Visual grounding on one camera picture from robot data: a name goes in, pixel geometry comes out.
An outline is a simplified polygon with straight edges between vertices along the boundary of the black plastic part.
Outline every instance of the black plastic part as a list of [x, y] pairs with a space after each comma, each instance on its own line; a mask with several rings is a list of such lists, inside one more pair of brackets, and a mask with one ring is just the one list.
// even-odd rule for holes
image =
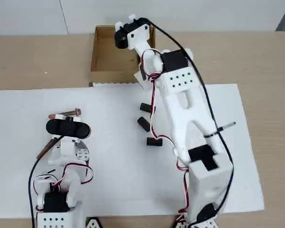
[[119, 49], [128, 48], [129, 44], [128, 44], [127, 35], [144, 24], [149, 25], [149, 21], [146, 18], [139, 18], [137, 20], [134, 20], [130, 24], [128, 23], [124, 24], [124, 26], [121, 27], [120, 30], [115, 32], [114, 35], [115, 46]]
[[140, 72], [142, 74], [142, 79], [143, 79], [143, 81], [145, 81], [147, 79], [147, 75], [146, 75], [146, 72], [144, 71], [142, 64], [140, 64], [139, 69], [140, 69]]
[[91, 133], [89, 125], [82, 122], [73, 122], [71, 119], [51, 119], [47, 122], [46, 129], [50, 134], [76, 137], [79, 139], [85, 139]]
[[147, 138], [147, 146], [162, 146], [162, 139]]
[[188, 60], [182, 50], [163, 53], [161, 60], [164, 73], [188, 67]]
[[150, 123], [143, 117], [140, 117], [137, 120], [137, 123], [146, 131], [149, 132], [150, 131]]
[[204, 206], [204, 208], [199, 212], [199, 214], [196, 217], [197, 221], [205, 221], [212, 217], [214, 217], [216, 214], [216, 211], [214, 209], [214, 206], [212, 203], [207, 204]]
[[146, 103], [141, 103], [139, 108], [141, 111], [151, 113], [151, 105]]
[[188, 152], [191, 158], [191, 162], [201, 160], [208, 171], [216, 169], [218, 167], [218, 165], [213, 160], [215, 153], [208, 144], [193, 148]]
[[44, 196], [43, 212], [68, 212], [67, 192], [47, 192]]

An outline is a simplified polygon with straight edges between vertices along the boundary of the wire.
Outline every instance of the wire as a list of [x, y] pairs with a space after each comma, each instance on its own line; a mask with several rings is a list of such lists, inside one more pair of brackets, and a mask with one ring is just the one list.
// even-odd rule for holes
[[[56, 143], [59, 142], [61, 139], [63, 138], [63, 136], [60, 136], [58, 139], [56, 139]], [[32, 180], [32, 176], [34, 173], [34, 170], [38, 164], [38, 162], [40, 161], [40, 159], [45, 155], [46, 153], [44, 153], [42, 156], [38, 157], [37, 160], [35, 161], [35, 164], [33, 165], [33, 168], [29, 174], [29, 178], [28, 178], [28, 199], [29, 199], [29, 206], [30, 206], [30, 215], [31, 215], [31, 219], [32, 219], [32, 228], [35, 228], [35, 220], [34, 220], [34, 209], [33, 209], [33, 202], [32, 202], [32, 194], [31, 194], [31, 190], [30, 190], [30, 186], [31, 186], [31, 180]]]
[[[200, 72], [199, 70], [197, 69], [197, 67], [195, 66], [194, 62], [192, 61], [192, 59], [190, 58], [190, 56], [188, 55], [188, 53], [186, 52], [186, 50], [184, 49], [184, 47], [179, 43], [177, 42], [171, 35], [169, 35], [167, 32], [165, 32], [164, 30], [162, 30], [160, 27], [158, 27], [157, 25], [155, 25], [153, 22], [151, 22], [149, 19], [146, 19], [151, 25], [153, 25], [156, 29], [158, 29], [161, 33], [163, 33], [164, 35], [166, 35], [170, 40], [172, 40], [183, 52], [183, 54], [185, 55], [185, 57], [188, 59], [188, 61], [191, 63], [192, 67], [194, 68], [194, 71], [199, 79], [199, 82], [200, 84], [202, 85], [203, 87], [203, 90], [204, 90], [204, 93], [205, 93], [205, 96], [206, 96], [206, 100], [207, 100], [207, 104], [208, 104], [208, 107], [209, 107], [209, 110], [210, 110], [210, 114], [211, 114], [211, 117], [215, 123], [215, 126], [216, 126], [216, 129], [218, 129], [218, 124], [216, 122], [216, 119], [215, 119], [215, 116], [214, 116], [214, 113], [213, 113], [213, 110], [212, 110], [212, 106], [211, 106], [211, 103], [210, 103], [210, 99], [209, 99], [209, 95], [208, 95], [208, 92], [207, 92], [207, 89], [206, 89], [206, 86], [205, 86], [205, 83], [200, 75]], [[229, 157], [229, 160], [230, 162], [232, 163], [232, 172], [231, 172], [231, 176], [230, 176], [230, 180], [229, 180], [229, 183], [227, 185], [227, 188], [226, 188], [226, 193], [223, 197], [223, 200], [221, 202], [221, 204], [218, 206], [218, 208], [216, 209], [216, 215], [219, 213], [220, 209], [223, 207], [226, 199], [227, 199], [227, 196], [228, 196], [228, 193], [229, 193], [229, 190], [230, 190], [230, 187], [231, 187], [231, 183], [232, 183], [232, 180], [233, 180], [233, 175], [234, 175], [234, 164], [233, 164], [233, 159], [232, 159], [232, 156], [231, 156], [231, 153], [229, 151], [229, 148], [227, 147], [226, 145], [226, 142], [225, 140], [223, 139], [223, 136], [221, 135], [220, 132], [218, 132], [218, 136], [228, 154], [228, 157]], [[204, 221], [196, 221], [196, 222], [193, 222], [191, 224], [189, 224], [188, 228], [198, 224], [198, 223], [201, 223], [201, 222], [204, 222]]]
[[157, 54], [159, 54], [159, 55], [161, 55], [161, 52], [159, 51], [159, 50], [157, 50], [157, 49], [155, 49], [155, 48], [150, 48], [150, 49], [146, 49], [146, 50], [144, 50], [143, 51], [143, 53], [142, 53], [142, 57], [141, 57], [141, 62], [142, 62], [142, 69], [143, 69], [143, 71], [144, 71], [144, 73], [147, 75], [147, 76], [150, 76], [149, 74], [147, 74], [147, 72], [145, 71], [145, 69], [144, 69], [144, 54], [147, 52], [147, 51], [153, 51], [154, 53], [157, 53]]
[[54, 178], [54, 179], [55, 179], [55, 182], [58, 181], [57, 177], [55, 177], [55, 176], [52, 175], [52, 174], [41, 174], [41, 175], [39, 175], [39, 176], [36, 176], [36, 177], [34, 178], [34, 180], [33, 180], [33, 189], [34, 189], [36, 195], [38, 195], [38, 193], [37, 193], [36, 188], [35, 188], [35, 180], [36, 180], [37, 178], [40, 178], [40, 177], [45, 177], [45, 178], [44, 178], [45, 180], [48, 179], [48, 178]]
[[66, 169], [67, 169], [67, 167], [70, 166], [70, 165], [75, 165], [75, 166], [84, 167], [84, 168], [86, 168], [86, 169], [88, 169], [88, 170], [91, 171], [91, 177], [90, 177], [90, 179], [81, 182], [81, 184], [87, 184], [87, 183], [89, 183], [89, 182], [93, 179], [94, 171], [93, 171], [93, 169], [92, 169], [90, 166], [84, 165], [84, 164], [80, 164], [80, 163], [74, 163], [74, 162], [72, 162], [72, 163], [69, 163], [69, 164], [65, 165], [65, 167], [64, 167], [64, 169], [63, 169], [63, 173], [62, 173], [62, 178], [59, 179], [59, 180], [57, 180], [57, 182], [56, 182], [55, 184], [53, 184], [53, 187], [56, 187], [56, 186], [58, 186], [58, 185], [61, 184], [61, 182], [63, 181], [63, 179], [66, 177]]
[[184, 172], [184, 178], [183, 178], [183, 181], [184, 181], [184, 189], [185, 189], [185, 200], [186, 200], [186, 204], [185, 204], [185, 207], [182, 208], [182, 209], [179, 209], [179, 213], [185, 213], [187, 208], [189, 207], [189, 195], [188, 195], [188, 186], [187, 186], [187, 181], [186, 181], [186, 174], [189, 172], [189, 169], [187, 169], [185, 172]]
[[160, 74], [158, 75], [158, 73], [151, 74], [150, 77], [149, 77], [149, 79], [151, 79], [151, 81], [152, 81], [152, 83], [153, 83], [152, 99], [151, 99], [150, 131], [151, 131], [152, 136], [153, 136], [155, 139], [161, 139], [161, 138], [166, 139], [166, 140], [168, 140], [168, 141], [172, 144], [173, 148], [175, 148], [175, 144], [174, 144], [174, 142], [172, 141], [172, 139], [171, 139], [170, 137], [164, 135], [164, 134], [157, 135], [157, 134], [155, 133], [155, 131], [154, 131], [153, 124], [152, 124], [153, 116], [154, 116], [154, 111], [155, 111], [155, 108], [154, 108], [154, 106], [155, 106], [155, 95], [156, 95], [156, 92], [155, 92], [155, 91], [156, 91], [156, 89], [155, 89], [155, 88], [156, 88], [156, 86], [155, 86], [155, 80], [156, 80], [157, 78], [159, 78], [159, 77], [160, 77]]

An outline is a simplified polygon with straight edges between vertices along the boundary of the white wall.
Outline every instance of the white wall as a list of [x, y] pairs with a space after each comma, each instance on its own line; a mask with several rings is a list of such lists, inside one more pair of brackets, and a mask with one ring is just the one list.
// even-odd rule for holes
[[[148, 17], [166, 30], [275, 30], [285, 0], [61, 0], [70, 33]], [[0, 0], [0, 35], [66, 34], [59, 0]]]
[[58, 0], [0, 0], [0, 35], [67, 34]]

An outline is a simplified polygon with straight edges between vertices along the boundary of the white paper sheet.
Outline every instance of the white paper sheet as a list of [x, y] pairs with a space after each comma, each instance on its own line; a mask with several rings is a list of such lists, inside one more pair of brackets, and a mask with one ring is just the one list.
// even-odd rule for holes
[[[222, 133], [235, 163], [225, 212], [262, 210], [263, 195], [237, 85], [207, 88], [218, 124], [237, 122]], [[169, 124], [157, 95], [155, 129], [168, 134]], [[141, 102], [150, 103], [150, 92], [138, 84], [0, 91], [0, 218], [30, 216], [28, 177], [36, 155], [50, 139], [45, 129], [47, 116], [74, 107], [82, 109], [83, 121], [92, 126], [85, 143], [95, 178], [81, 189], [85, 214], [175, 214], [184, 205], [183, 173], [175, 168], [168, 142], [160, 148], [145, 146], [150, 134], [136, 122], [140, 116], [149, 118], [139, 110]], [[188, 146], [202, 143], [202, 135], [190, 126]], [[34, 176], [50, 170], [46, 158]]]

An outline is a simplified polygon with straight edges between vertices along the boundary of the black cable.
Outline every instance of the black cable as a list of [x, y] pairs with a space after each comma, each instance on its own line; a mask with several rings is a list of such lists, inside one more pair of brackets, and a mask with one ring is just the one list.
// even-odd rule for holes
[[[60, 136], [58, 139], [56, 139], [56, 142], [48, 149], [48, 151], [50, 149], [52, 149], [52, 147], [59, 142], [64, 136]], [[31, 186], [31, 181], [32, 181], [32, 176], [33, 176], [33, 172], [38, 164], [38, 162], [40, 161], [40, 159], [45, 155], [46, 153], [44, 153], [43, 155], [41, 155], [39, 158], [37, 158], [35, 164], [33, 165], [33, 168], [29, 174], [29, 178], [28, 178], [28, 198], [29, 198], [29, 206], [30, 206], [30, 215], [31, 215], [31, 219], [32, 219], [32, 228], [35, 228], [35, 220], [34, 220], [34, 209], [33, 209], [33, 202], [32, 202], [32, 195], [31, 195], [31, 191], [30, 191], [30, 186]]]
[[[208, 95], [208, 92], [207, 92], [207, 89], [206, 89], [206, 86], [205, 86], [205, 83], [204, 83], [204, 80], [202, 79], [201, 75], [200, 75], [200, 72], [199, 70], [197, 69], [197, 67], [195, 66], [193, 60], [190, 58], [190, 56], [188, 55], [188, 53], [186, 52], [186, 50], [183, 48], [183, 46], [177, 42], [171, 35], [169, 35], [167, 32], [165, 32], [164, 30], [162, 30], [160, 27], [158, 27], [157, 25], [155, 25], [153, 22], [151, 22], [149, 19], [147, 18], [144, 18], [145, 20], [147, 20], [151, 25], [153, 25], [156, 29], [158, 29], [161, 33], [163, 33], [164, 35], [166, 35], [170, 40], [172, 40], [181, 50], [182, 52], [184, 53], [185, 57], [189, 60], [189, 62], [191, 63], [192, 67], [194, 68], [195, 70], [195, 73], [197, 74], [198, 78], [199, 78], [199, 82], [201, 83], [202, 87], [203, 87], [203, 90], [204, 90], [204, 93], [205, 93], [205, 96], [206, 96], [206, 100], [207, 100], [207, 103], [208, 103], [208, 107], [209, 107], [209, 110], [210, 110], [210, 114], [211, 114], [211, 117], [215, 123], [215, 126], [216, 126], [216, 129], [218, 131], [218, 124], [216, 122], [216, 119], [215, 119], [215, 116], [214, 116], [214, 113], [213, 113], [213, 110], [212, 110], [212, 106], [211, 106], [211, 103], [210, 103], [210, 99], [209, 99], [209, 95]], [[229, 183], [227, 185], [227, 188], [226, 188], [226, 193], [224, 195], [224, 198], [221, 202], [221, 204], [218, 206], [218, 208], [216, 209], [216, 215], [218, 214], [218, 212], [220, 211], [220, 209], [223, 207], [226, 199], [227, 199], [227, 196], [228, 196], [228, 193], [229, 193], [229, 190], [230, 190], [230, 187], [231, 187], [231, 183], [232, 183], [232, 180], [233, 180], [233, 174], [234, 174], [234, 164], [233, 164], [233, 159], [232, 159], [232, 156], [231, 156], [231, 153], [229, 151], [229, 148], [227, 147], [226, 143], [225, 143], [225, 140], [223, 139], [223, 136], [221, 135], [221, 133], [218, 131], [218, 136], [220, 138], [220, 140], [222, 141], [223, 143], [223, 146], [228, 154], [228, 157], [229, 157], [229, 160], [231, 161], [232, 163], [232, 172], [231, 172], [231, 176], [230, 176], [230, 180], [229, 180]], [[204, 221], [196, 221], [196, 222], [193, 222], [191, 224], [189, 224], [188, 228], [198, 224], [198, 223], [201, 223], [201, 222], [204, 222]]]

